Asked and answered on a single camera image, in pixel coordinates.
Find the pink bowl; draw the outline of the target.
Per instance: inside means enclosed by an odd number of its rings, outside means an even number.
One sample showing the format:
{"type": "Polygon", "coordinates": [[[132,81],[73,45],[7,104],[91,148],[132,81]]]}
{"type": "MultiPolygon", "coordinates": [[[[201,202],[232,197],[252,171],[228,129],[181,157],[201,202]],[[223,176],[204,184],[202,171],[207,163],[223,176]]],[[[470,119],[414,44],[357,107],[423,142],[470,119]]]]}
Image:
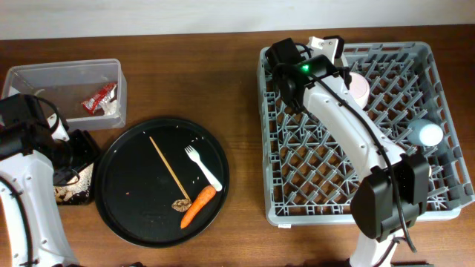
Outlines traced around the pink bowl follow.
{"type": "Polygon", "coordinates": [[[368,103],[370,95],[369,82],[359,73],[350,72],[351,83],[349,92],[358,106],[364,109],[368,103]]]}

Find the white tissue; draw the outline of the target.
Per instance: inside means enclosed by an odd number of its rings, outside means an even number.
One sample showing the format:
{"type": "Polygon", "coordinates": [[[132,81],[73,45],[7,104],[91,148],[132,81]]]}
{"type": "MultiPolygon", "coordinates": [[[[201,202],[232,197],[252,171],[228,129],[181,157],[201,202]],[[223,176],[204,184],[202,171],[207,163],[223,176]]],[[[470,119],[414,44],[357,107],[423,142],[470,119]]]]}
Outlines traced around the white tissue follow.
{"type": "Polygon", "coordinates": [[[105,116],[111,116],[117,112],[117,109],[119,108],[119,104],[117,100],[114,100],[112,102],[103,102],[101,104],[101,107],[102,107],[102,110],[104,111],[105,116]]]}

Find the brown walnut shell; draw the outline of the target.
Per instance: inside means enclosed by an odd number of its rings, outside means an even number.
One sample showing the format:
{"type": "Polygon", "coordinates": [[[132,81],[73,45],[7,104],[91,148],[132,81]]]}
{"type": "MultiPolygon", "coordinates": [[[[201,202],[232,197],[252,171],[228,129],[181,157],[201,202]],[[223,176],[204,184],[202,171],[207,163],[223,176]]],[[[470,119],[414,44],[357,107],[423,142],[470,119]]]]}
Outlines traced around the brown walnut shell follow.
{"type": "Polygon", "coordinates": [[[188,211],[188,209],[191,207],[192,202],[189,199],[181,199],[181,200],[175,200],[172,204],[171,207],[175,211],[179,211],[181,213],[188,211]]]}

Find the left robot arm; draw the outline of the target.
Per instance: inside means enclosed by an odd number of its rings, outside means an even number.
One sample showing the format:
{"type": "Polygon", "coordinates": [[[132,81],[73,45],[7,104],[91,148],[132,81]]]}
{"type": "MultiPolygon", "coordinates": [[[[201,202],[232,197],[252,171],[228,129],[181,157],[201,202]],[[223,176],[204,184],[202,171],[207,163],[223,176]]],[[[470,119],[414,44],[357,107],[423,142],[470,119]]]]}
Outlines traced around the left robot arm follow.
{"type": "Polygon", "coordinates": [[[1,203],[12,264],[78,266],[53,189],[70,185],[100,149],[87,131],[69,131],[58,112],[49,122],[43,105],[55,108],[29,94],[1,100],[1,203]]]}

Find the red snack wrapper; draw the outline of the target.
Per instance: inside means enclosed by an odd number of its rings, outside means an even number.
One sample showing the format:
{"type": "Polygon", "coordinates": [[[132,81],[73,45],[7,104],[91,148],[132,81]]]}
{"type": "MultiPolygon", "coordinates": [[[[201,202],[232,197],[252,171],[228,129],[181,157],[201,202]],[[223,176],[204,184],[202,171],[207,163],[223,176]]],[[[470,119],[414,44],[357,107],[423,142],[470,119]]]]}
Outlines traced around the red snack wrapper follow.
{"type": "Polygon", "coordinates": [[[97,91],[91,98],[82,102],[82,107],[90,114],[94,115],[103,105],[111,102],[115,97],[117,83],[108,83],[97,91]]]}

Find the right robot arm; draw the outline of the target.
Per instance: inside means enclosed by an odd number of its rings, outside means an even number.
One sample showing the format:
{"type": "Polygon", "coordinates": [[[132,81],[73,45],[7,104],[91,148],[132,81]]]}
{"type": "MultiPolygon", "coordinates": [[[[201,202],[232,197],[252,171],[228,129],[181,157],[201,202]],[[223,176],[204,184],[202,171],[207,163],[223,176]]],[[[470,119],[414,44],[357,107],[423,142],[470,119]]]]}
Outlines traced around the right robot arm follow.
{"type": "Polygon", "coordinates": [[[350,94],[353,79],[340,36],[287,38],[265,52],[283,102],[314,115],[348,156],[359,178],[350,211],[360,230],[349,266],[390,266],[396,246],[416,249],[408,229],[427,210],[428,160],[408,155],[350,94]]]}

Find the blue cup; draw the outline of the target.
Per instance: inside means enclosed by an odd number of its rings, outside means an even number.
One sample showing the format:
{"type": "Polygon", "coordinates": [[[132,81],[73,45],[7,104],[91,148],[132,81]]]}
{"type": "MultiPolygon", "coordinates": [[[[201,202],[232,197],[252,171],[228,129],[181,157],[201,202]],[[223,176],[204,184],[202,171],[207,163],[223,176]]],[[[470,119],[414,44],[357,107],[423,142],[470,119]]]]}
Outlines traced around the blue cup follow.
{"type": "Polygon", "coordinates": [[[407,135],[407,140],[413,145],[435,146],[444,136],[443,130],[428,119],[413,120],[408,127],[412,131],[407,135]]]}

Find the white plastic fork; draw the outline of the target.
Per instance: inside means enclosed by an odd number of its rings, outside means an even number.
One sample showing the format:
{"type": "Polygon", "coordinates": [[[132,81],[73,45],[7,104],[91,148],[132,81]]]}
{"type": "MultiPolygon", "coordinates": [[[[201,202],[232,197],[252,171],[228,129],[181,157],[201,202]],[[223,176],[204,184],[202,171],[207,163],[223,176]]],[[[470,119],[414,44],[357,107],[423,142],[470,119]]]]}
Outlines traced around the white plastic fork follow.
{"type": "Polygon", "coordinates": [[[197,164],[200,170],[203,172],[207,180],[209,181],[210,185],[216,190],[221,191],[223,189],[222,184],[218,181],[216,176],[203,164],[200,158],[200,154],[192,147],[187,146],[185,148],[186,154],[189,158],[197,164]]]}

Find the orange carrot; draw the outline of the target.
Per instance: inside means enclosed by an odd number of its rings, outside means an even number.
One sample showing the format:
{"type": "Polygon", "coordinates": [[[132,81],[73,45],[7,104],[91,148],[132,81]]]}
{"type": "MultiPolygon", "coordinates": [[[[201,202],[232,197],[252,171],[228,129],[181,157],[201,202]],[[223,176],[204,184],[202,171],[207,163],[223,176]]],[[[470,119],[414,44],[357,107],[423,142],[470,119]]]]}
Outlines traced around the orange carrot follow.
{"type": "Polygon", "coordinates": [[[200,212],[200,210],[207,205],[217,193],[216,189],[212,185],[206,186],[197,196],[195,201],[191,204],[190,208],[186,211],[180,222],[180,228],[184,229],[189,226],[194,217],[200,212]]]}

